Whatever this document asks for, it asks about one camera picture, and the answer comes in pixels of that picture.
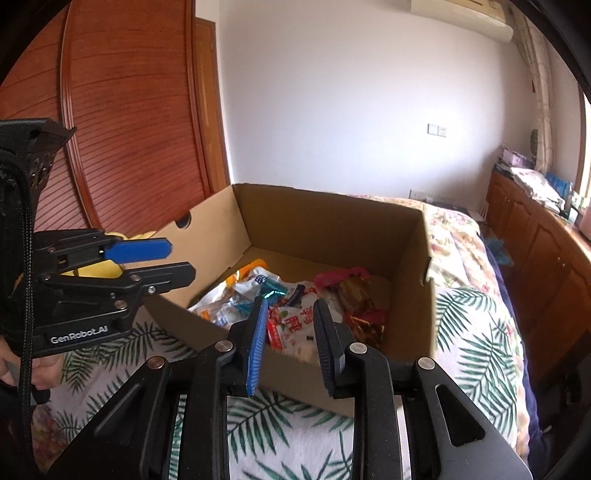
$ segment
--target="metal screw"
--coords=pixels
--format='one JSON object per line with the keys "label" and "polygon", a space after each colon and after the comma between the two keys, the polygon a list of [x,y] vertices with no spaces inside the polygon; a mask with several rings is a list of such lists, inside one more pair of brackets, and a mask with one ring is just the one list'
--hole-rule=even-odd
{"label": "metal screw", "polygon": [[115,308],[117,310],[125,310],[127,308],[127,302],[125,300],[115,300]]}
{"label": "metal screw", "polygon": [[367,353],[368,346],[361,342],[355,342],[349,345],[349,350],[351,350],[353,353],[358,353],[361,355],[362,353]]}
{"label": "metal screw", "polygon": [[157,370],[159,368],[162,368],[165,363],[166,363],[166,360],[164,360],[163,357],[153,356],[152,358],[150,358],[148,360],[148,367],[150,367],[152,370]]}
{"label": "metal screw", "polygon": [[433,370],[435,368],[435,362],[432,358],[424,356],[418,359],[418,366],[420,366],[423,370]]}
{"label": "metal screw", "polygon": [[216,343],[216,350],[218,352],[229,352],[233,347],[234,345],[230,340],[220,340]]}

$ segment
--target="box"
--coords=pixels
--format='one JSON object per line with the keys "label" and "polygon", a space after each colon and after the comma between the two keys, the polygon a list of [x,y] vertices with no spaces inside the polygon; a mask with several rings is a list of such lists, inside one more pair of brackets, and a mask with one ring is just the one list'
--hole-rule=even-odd
{"label": "box", "polygon": [[[147,297],[154,320],[196,350],[227,331],[186,309],[230,273],[256,258],[284,281],[311,281],[318,274],[357,265],[373,275],[377,306],[390,309],[382,351],[392,359],[433,356],[433,281],[427,231],[420,210],[331,193],[237,184],[191,210],[191,222],[171,223],[167,262],[188,261],[197,270],[186,288]],[[353,416],[352,400],[332,400],[320,368],[266,348],[261,386],[287,397]]]}

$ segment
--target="cabinet door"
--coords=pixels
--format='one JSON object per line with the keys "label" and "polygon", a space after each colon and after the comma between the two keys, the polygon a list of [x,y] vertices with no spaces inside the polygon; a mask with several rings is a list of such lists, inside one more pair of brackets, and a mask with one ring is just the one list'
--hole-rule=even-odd
{"label": "cabinet door", "polygon": [[501,237],[502,235],[506,220],[507,207],[510,202],[507,188],[504,185],[504,180],[505,179],[499,174],[493,173],[491,175],[491,183],[486,195],[486,201],[488,202],[486,221],[498,237]]}
{"label": "cabinet door", "polygon": [[548,309],[524,342],[532,383],[551,380],[548,374],[560,375],[561,367],[579,339],[591,326],[591,275],[571,268]]}
{"label": "cabinet door", "polygon": [[505,248],[515,263],[515,270],[518,270],[525,260],[527,231],[534,212],[534,202],[521,195],[516,196],[510,203],[507,220],[502,229],[502,238],[505,241]]}
{"label": "cabinet door", "polygon": [[522,267],[509,287],[522,334],[540,317],[566,275],[560,243],[553,229],[538,223],[530,238],[529,245],[525,245]]}

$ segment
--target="blue gripper pad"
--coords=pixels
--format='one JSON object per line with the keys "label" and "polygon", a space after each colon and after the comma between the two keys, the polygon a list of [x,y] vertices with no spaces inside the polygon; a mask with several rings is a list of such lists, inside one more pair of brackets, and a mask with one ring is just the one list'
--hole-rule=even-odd
{"label": "blue gripper pad", "polygon": [[105,260],[117,264],[146,262],[166,258],[173,251],[173,246],[165,238],[148,238],[146,240],[124,240],[115,242],[105,250]]}
{"label": "blue gripper pad", "polygon": [[246,392],[252,396],[258,387],[261,376],[262,354],[267,336],[267,320],[269,318],[269,302],[263,298],[261,308],[256,316],[256,327],[252,336],[251,349],[248,354],[248,372],[246,374]]}

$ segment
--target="floral bedspread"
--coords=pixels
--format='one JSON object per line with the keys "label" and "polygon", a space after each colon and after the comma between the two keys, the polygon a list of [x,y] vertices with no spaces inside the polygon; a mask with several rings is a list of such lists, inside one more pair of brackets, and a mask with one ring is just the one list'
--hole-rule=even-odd
{"label": "floral bedspread", "polygon": [[[515,322],[502,302],[478,225],[469,217],[405,199],[374,198],[421,209],[431,238],[429,275],[437,285],[437,362],[526,460],[528,414],[523,353]],[[35,453],[47,470],[68,442],[127,378],[152,355],[191,355],[140,309],[133,335],[68,354],[64,384],[34,415]],[[178,412],[170,478],[176,478],[182,429]],[[399,426],[404,429],[401,407]],[[259,391],[228,405],[230,474],[243,480],[347,480],[353,421]],[[408,449],[403,452],[410,477]]]}

